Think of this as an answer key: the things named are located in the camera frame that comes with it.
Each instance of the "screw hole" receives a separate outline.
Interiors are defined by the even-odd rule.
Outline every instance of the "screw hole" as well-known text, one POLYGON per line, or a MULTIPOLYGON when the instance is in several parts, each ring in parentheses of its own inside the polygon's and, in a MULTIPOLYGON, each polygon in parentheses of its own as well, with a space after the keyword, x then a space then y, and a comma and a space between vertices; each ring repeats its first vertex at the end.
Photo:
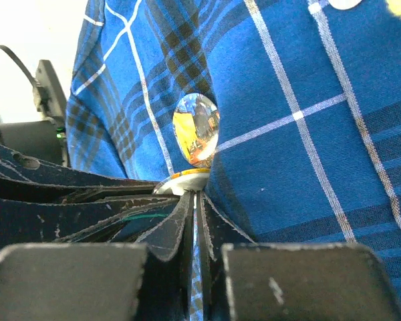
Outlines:
POLYGON ((38 159, 22 155, 19 152, 13 154, 13 159, 25 169, 35 170, 40 167, 40 162, 38 159))

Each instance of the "shiny round object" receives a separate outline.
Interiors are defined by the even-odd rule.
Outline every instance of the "shiny round object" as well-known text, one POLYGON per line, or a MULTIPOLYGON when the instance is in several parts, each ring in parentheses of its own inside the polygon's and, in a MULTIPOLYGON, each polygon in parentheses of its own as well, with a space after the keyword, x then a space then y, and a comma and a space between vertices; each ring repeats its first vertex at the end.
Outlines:
POLYGON ((183 195, 187 191, 201 191, 209 179, 209 169, 188 169, 173 174, 157 184, 153 194, 183 195))
POLYGON ((188 94, 178 103, 172 119, 181 153, 195 167, 209 168, 219 141, 220 114, 206 96, 188 94))
POLYGON ((329 0, 329 4, 338 10, 348 10, 356 7, 362 0, 329 0))

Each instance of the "blue cloth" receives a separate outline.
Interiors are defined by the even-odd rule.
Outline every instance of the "blue cloth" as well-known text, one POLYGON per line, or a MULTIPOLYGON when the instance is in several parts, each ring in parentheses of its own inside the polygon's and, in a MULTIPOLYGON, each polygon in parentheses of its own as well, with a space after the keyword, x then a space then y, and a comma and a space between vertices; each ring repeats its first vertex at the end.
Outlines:
POLYGON ((90 0, 68 103, 75 168, 191 168, 172 113, 221 115, 206 192, 264 242, 357 241, 401 301, 401 21, 384 0, 90 0))

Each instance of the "black cable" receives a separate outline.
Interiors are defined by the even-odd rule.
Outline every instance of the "black cable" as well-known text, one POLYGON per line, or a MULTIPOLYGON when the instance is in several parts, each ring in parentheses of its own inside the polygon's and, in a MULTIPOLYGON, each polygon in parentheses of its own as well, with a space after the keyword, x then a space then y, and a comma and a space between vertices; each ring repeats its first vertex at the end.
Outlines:
POLYGON ((30 84, 33 86, 33 88, 38 87, 37 81, 35 78, 30 74, 29 70, 25 65, 22 63, 22 61, 15 55, 15 53, 10 50, 8 47, 5 45, 0 45, 0 49, 3 50, 12 60, 17 64, 19 69, 25 74, 25 77, 29 80, 30 84))

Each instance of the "white wall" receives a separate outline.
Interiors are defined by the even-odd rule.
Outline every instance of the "white wall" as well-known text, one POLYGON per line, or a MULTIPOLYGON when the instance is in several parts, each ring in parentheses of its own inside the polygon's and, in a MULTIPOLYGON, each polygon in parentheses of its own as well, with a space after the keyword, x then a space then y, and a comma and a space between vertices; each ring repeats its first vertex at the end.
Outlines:
MULTIPOLYGON (((0 44, 9 46, 34 75, 52 61, 66 96, 87 0, 0 0, 0 44)), ((31 86, 0 51, 0 114, 4 122, 38 120, 31 86)))

